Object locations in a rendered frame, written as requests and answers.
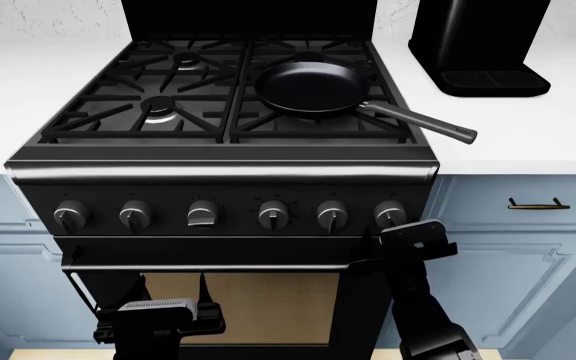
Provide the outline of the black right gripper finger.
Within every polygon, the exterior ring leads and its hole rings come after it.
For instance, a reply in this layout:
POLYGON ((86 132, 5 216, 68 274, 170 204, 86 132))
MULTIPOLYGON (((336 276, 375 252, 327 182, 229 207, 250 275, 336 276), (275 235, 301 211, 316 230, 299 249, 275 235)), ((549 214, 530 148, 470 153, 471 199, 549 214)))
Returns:
POLYGON ((364 249, 355 251, 351 256, 351 262, 348 264, 347 270, 382 271, 382 251, 380 249, 364 249))
POLYGON ((380 249, 380 233, 373 233, 369 227, 364 228, 361 238, 361 248, 363 249, 380 249))

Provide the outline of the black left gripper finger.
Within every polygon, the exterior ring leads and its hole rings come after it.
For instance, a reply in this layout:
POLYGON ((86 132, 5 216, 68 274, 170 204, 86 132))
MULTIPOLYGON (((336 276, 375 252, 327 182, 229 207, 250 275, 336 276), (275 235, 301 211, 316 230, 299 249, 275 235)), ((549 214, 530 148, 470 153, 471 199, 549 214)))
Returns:
POLYGON ((146 300, 147 300, 146 278, 143 274, 139 274, 134 284, 132 284, 127 290, 127 292, 123 296, 121 296, 116 305, 116 308, 119 309, 123 305, 126 305, 130 302, 140 302, 146 300))
POLYGON ((199 278, 198 303, 199 304, 213 303, 213 299, 212 299, 212 296, 211 296, 210 291, 208 289, 208 285, 207 285, 207 281, 206 281, 204 273, 201 273, 200 278, 199 278))

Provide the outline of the dark metal stove knob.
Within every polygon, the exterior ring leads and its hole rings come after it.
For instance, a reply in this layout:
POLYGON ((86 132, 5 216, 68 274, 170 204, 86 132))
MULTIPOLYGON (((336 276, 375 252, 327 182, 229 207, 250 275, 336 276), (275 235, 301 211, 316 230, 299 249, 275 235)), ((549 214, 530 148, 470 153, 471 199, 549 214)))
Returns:
POLYGON ((325 201, 317 208, 317 221, 329 234, 336 233, 347 224, 347 209, 338 200, 325 201))
POLYGON ((196 200, 188 210, 187 222, 189 227, 214 227, 218 222, 218 208, 209 200, 196 200))
POLYGON ((72 234, 86 226, 90 218, 90 210, 78 201, 64 200, 57 206, 53 218, 66 233, 72 234))
POLYGON ((288 224, 288 207, 279 200, 269 200, 260 206, 258 221, 262 227, 274 233, 288 224))
POLYGON ((141 230, 149 227, 152 217, 151 207, 140 200, 128 201, 119 213, 119 220, 133 234, 140 233, 141 230))
POLYGON ((376 224, 382 229, 406 224, 407 214, 402 203, 396 200, 386 200, 374 209, 376 224))

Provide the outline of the black gas stove range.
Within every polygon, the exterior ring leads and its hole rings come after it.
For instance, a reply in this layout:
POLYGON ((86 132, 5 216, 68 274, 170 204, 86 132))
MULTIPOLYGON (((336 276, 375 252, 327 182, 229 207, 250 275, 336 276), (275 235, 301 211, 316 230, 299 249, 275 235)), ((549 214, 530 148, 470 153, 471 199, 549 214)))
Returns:
MULTIPOLYGON (((391 86, 395 106, 403 104, 372 43, 378 0, 120 1, 131 35, 126 47, 191 35, 247 44, 268 35, 360 38, 391 86)), ((246 144, 230 142, 229 120, 224 140, 214 145, 38 143, 41 128, 5 166, 55 242, 59 236, 362 236, 365 227, 381 232, 374 209, 386 200, 403 204, 406 222, 421 218, 439 163, 420 128, 406 123, 418 141, 409 146, 246 144), (64 200, 90 210, 86 226, 72 234, 53 218, 64 200), (130 200, 152 209, 152 223, 137 234, 119 220, 130 200), (214 227, 188 226, 196 200, 217 205, 214 227), (258 221, 269 200, 289 211, 288 224, 274 233, 258 221), (317 221, 318 206, 328 200, 340 201, 348 212, 347 224, 333 234, 317 221)))

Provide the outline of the round gas burner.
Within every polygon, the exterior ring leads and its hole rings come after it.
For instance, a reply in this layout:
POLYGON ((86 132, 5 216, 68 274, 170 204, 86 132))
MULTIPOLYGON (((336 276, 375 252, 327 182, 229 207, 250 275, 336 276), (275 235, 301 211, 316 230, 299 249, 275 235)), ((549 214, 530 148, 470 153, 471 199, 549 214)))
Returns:
POLYGON ((145 120, 147 124, 163 124, 181 119, 181 116, 172 109, 175 105, 173 98, 159 95, 142 101, 140 109, 142 111, 149 110, 145 120))
POLYGON ((202 68, 201 57, 197 53, 184 52, 173 56, 173 70, 195 71, 202 68))

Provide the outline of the oven door with window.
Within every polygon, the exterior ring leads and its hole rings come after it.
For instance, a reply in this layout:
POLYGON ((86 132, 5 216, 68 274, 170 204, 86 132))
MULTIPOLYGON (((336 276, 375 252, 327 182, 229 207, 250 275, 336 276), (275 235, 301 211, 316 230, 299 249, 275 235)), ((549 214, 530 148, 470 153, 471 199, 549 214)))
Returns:
MULTIPOLYGON (((362 236, 59 236, 84 248, 361 248, 362 236)), ((390 303, 381 272, 70 272, 90 310, 115 309, 139 274, 147 300, 199 298, 205 274, 226 330, 183 338, 178 360, 370 360, 390 303)))

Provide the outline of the blue cabinet door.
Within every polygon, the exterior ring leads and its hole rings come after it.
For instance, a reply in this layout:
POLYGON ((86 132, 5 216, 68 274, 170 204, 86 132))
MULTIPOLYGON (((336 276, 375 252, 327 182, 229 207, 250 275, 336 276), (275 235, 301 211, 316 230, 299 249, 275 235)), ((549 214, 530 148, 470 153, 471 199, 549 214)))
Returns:
POLYGON ((526 360, 518 345, 530 320, 576 272, 576 231, 447 234, 458 254, 426 263, 431 293, 473 342, 506 359, 526 360))
POLYGON ((46 230, 0 226, 0 360, 15 349, 94 348, 96 318, 46 230))

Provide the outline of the black frying pan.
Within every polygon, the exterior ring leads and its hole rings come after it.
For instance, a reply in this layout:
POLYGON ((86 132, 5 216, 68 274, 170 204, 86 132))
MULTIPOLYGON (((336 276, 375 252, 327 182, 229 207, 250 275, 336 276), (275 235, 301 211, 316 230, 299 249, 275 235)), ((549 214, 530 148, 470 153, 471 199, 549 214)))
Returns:
POLYGON ((478 135, 469 128, 370 101, 366 77, 341 65, 324 62, 276 65, 259 74, 254 89, 259 101, 270 109, 301 119, 328 119, 363 107, 466 144, 474 143, 478 135))

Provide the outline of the black cast iron grate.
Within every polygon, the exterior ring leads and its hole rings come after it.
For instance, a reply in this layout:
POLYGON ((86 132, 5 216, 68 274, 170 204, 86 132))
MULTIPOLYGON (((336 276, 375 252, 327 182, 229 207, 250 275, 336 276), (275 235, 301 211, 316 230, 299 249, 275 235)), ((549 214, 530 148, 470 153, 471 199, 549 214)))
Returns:
POLYGON ((248 41, 240 61, 241 74, 228 131, 231 143, 413 145, 410 126, 392 117, 361 108, 329 119, 299 119, 266 107, 254 81, 275 65, 324 62, 359 71, 369 82, 370 101, 397 104, 391 86, 369 47, 350 35, 268 35, 248 41))
POLYGON ((214 145, 222 143, 237 92, 241 38, 147 38, 132 41, 37 135, 38 143, 80 145, 214 145), (202 68, 173 70, 177 53, 197 53, 202 68), (140 104, 174 99, 179 121, 145 122, 140 104))

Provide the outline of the black coffee machine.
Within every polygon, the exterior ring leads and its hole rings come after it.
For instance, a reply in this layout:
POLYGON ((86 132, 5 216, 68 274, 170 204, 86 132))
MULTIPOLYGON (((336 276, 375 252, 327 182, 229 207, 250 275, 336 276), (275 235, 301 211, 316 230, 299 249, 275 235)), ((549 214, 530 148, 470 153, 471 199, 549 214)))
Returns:
POLYGON ((524 64, 551 0, 419 0, 408 47, 441 92, 530 98, 551 84, 524 64))

